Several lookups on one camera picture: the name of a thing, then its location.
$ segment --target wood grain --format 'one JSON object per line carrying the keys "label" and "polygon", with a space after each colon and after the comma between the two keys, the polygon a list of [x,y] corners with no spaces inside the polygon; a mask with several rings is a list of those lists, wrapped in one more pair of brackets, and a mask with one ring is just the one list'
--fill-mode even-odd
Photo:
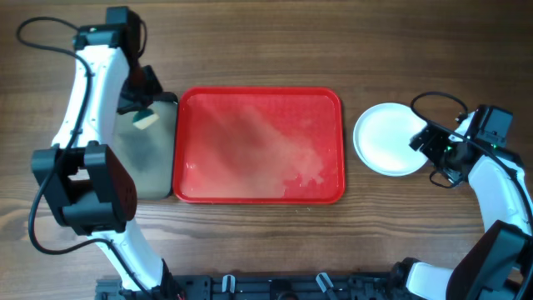
{"label": "wood grain", "polygon": [[[97,278],[116,277],[96,247],[47,257],[27,240],[37,191],[29,158],[59,127],[74,61],[23,47],[14,33],[38,15],[101,23],[108,4],[0,3],[0,298],[92,299]],[[378,103],[408,103],[441,90],[470,108],[502,106],[515,114],[509,148],[533,165],[531,2],[135,1],[131,7],[149,30],[142,63],[154,67],[166,90],[322,86],[343,103],[347,189],[334,205],[193,206],[174,197],[141,203],[143,232],[175,274],[378,271],[407,256],[453,268],[483,232],[476,197],[467,186],[432,186],[430,166],[399,178],[369,170],[353,150],[351,131]],[[44,24],[25,36],[70,47],[72,32]],[[449,126],[459,112],[437,99],[423,105]],[[59,228],[46,204],[37,234],[50,248],[82,240]]]}

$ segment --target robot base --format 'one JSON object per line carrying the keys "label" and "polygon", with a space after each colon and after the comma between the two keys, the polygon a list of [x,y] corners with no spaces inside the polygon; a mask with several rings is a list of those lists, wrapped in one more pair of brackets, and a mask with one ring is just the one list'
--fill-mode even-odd
{"label": "robot base", "polygon": [[[358,272],[348,276],[330,276],[332,292],[322,292],[313,276],[272,277],[209,277],[175,276],[174,280],[186,291],[187,300],[292,300],[287,292],[300,300],[419,300],[406,288],[388,288],[390,273]],[[120,280],[97,281],[95,300],[127,300]],[[137,293],[135,299],[148,300]]]}

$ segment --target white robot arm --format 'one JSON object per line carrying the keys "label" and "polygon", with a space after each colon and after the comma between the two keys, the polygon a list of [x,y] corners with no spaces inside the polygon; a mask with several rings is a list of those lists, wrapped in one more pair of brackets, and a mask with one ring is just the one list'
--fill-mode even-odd
{"label": "white robot arm", "polygon": [[[74,48],[86,64],[77,60],[62,126],[51,149],[33,154],[32,170],[39,184],[47,186],[44,196],[60,225],[72,227],[89,240],[108,241],[97,245],[132,298],[136,298],[135,292],[148,296],[150,291],[151,298],[178,299],[179,287],[134,218],[135,185],[112,150],[117,114],[145,112],[153,98],[163,93],[152,69],[138,63],[141,24],[138,15],[127,7],[110,7],[106,24],[78,29]],[[90,85],[86,65],[92,72]],[[175,95],[164,94],[172,98],[165,101],[176,101]],[[84,104],[85,111],[80,114]],[[81,127],[72,137],[78,118],[82,119]],[[79,168],[87,169],[88,180],[68,177]]]}
{"label": "white robot arm", "polygon": [[[439,92],[421,97],[427,95],[454,99]],[[411,104],[415,113],[414,102],[421,97],[416,97]],[[520,266],[524,274],[530,272],[531,255],[524,249],[531,242],[533,205],[520,158],[503,149],[512,114],[498,107],[480,106],[464,119],[456,130],[459,135],[450,136],[440,125],[428,121],[428,126],[413,137],[411,147],[423,152],[434,163],[436,171],[451,182],[451,187],[461,181],[471,185],[480,205],[486,235],[454,270],[413,263],[406,287],[428,300],[515,299],[516,291],[506,286],[506,279],[511,268]],[[472,147],[473,143],[481,147]],[[489,269],[495,262],[500,265]]]}

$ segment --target red tray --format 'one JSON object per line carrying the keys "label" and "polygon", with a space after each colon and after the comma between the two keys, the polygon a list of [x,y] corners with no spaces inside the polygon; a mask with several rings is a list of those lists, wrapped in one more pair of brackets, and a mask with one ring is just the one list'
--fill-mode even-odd
{"label": "red tray", "polygon": [[339,97],[321,87],[190,89],[172,186],[188,203],[334,203],[345,189]]}

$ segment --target white paper plate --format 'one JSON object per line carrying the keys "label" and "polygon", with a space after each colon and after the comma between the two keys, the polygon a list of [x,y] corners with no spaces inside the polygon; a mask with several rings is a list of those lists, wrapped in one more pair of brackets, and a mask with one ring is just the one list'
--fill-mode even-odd
{"label": "white paper plate", "polygon": [[388,176],[404,176],[427,161],[422,152],[409,147],[411,138],[425,125],[405,105],[378,104],[357,120],[353,145],[359,158],[372,170]]}

